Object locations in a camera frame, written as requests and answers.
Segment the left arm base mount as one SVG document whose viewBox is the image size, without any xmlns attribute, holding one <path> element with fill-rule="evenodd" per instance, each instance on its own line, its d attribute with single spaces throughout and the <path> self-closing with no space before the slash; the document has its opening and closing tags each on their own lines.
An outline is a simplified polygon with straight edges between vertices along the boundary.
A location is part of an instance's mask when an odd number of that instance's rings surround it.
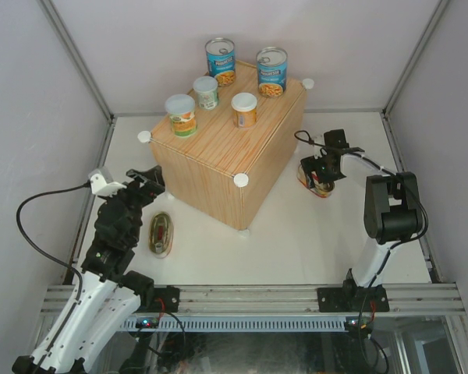
<svg viewBox="0 0 468 374">
<path fill-rule="evenodd" d="M 152 287 L 140 297 L 139 312 L 177 312 L 180 303 L 180 289 L 173 286 Z"/>
</svg>

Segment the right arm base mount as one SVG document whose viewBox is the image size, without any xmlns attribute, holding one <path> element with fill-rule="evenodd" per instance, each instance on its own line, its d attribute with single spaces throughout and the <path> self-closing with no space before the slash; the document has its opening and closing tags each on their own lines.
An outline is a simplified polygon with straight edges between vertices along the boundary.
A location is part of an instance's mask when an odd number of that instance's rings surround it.
<svg viewBox="0 0 468 374">
<path fill-rule="evenodd" d="M 320 312 L 389 312 L 390 306 L 386 290 L 382 287 L 357 288 L 347 291 L 343 287 L 317 289 Z"/>
</svg>

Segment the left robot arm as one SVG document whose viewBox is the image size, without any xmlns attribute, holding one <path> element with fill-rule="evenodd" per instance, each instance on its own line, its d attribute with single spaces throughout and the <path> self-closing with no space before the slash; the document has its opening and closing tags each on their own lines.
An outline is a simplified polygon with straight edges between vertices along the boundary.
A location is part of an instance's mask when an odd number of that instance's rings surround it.
<svg viewBox="0 0 468 374">
<path fill-rule="evenodd" d="M 160 166 L 130 169 L 129 181 L 112 181 L 100 168 L 84 187 L 103 199 L 94 223 L 94 239 L 77 282 L 50 333 L 30 355 L 19 356 L 14 373 L 84 373 L 119 326 L 136 310 L 155 302 L 154 281 L 127 267 L 140 240 L 144 207 L 165 192 Z"/>
</svg>

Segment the blue soup can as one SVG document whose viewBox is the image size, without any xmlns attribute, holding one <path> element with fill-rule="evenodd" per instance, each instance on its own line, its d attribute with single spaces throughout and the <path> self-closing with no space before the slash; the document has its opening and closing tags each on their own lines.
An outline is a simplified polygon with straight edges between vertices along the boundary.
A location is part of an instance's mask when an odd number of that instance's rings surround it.
<svg viewBox="0 0 468 374">
<path fill-rule="evenodd" d="M 209 76 L 220 87 L 229 86 L 236 80 L 235 44 L 228 38 L 218 37 L 205 44 Z"/>
<path fill-rule="evenodd" d="M 285 93 L 287 59 L 287 52 L 278 47 L 267 47 L 257 53 L 258 90 L 262 96 L 276 98 Z"/>
</svg>

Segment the green can white lid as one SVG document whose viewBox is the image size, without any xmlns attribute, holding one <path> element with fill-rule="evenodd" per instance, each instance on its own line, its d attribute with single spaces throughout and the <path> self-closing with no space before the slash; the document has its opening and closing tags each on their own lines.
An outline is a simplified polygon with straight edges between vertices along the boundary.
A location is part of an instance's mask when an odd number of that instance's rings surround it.
<svg viewBox="0 0 468 374">
<path fill-rule="evenodd" d="M 202 76 L 193 83 L 197 103 L 204 110 L 212 110 L 218 106 L 218 81 L 211 76 Z"/>
</svg>

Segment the oval red sardine tin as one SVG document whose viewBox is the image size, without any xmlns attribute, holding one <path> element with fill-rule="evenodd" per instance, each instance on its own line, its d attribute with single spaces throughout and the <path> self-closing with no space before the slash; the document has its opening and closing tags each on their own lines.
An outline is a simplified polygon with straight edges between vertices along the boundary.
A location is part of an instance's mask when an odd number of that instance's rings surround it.
<svg viewBox="0 0 468 374">
<path fill-rule="evenodd" d="M 297 169 L 297 179 L 301 185 L 320 198 L 328 198 L 335 189 L 335 183 L 320 183 L 315 171 L 311 172 L 311 179 L 304 172 L 302 165 Z"/>
</svg>

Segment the yellow can white lid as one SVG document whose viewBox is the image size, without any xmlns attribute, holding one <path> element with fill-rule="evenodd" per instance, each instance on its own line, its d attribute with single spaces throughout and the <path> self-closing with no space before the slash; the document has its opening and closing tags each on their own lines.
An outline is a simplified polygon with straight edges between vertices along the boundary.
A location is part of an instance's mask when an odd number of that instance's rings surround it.
<svg viewBox="0 0 468 374">
<path fill-rule="evenodd" d="M 195 100 L 187 94 L 175 94 L 166 100 L 165 110 L 176 136 L 187 137 L 197 131 L 195 107 Z"/>
</svg>

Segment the tan can white lid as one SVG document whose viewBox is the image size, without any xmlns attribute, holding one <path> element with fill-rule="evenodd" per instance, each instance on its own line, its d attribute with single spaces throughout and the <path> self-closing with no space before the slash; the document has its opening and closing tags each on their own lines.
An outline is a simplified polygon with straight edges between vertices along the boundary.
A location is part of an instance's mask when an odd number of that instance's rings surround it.
<svg viewBox="0 0 468 374">
<path fill-rule="evenodd" d="M 251 93 L 238 93 L 231 100 L 233 122 L 237 128 L 251 129 L 257 121 L 257 98 Z"/>
</svg>

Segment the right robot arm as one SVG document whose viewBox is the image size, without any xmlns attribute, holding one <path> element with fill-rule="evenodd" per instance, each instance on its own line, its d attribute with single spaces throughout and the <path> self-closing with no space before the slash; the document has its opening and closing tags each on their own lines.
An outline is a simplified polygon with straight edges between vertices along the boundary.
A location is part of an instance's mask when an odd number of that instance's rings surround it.
<svg viewBox="0 0 468 374">
<path fill-rule="evenodd" d="M 362 148 L 349 145 L 342 129 L 326 132 L 323 143 L 306 130 L 298 130 L 294 136 L 319 149 L 318 155 L 301 159 L 299 168 L 300 182 L 313 194 L 329 196 L 335 183 L 344 178 L 351 178 L 365 192 L 366 244 L 342 286 L 319 289 L 321 302 L 353 311 L 363 309 L 369 302 L 385 302 L 381 278 L 388 260 L 399 246 L 418 240 L 428 228 L 416 175 L 391 171 L 373 161 Z"/>
</svg>

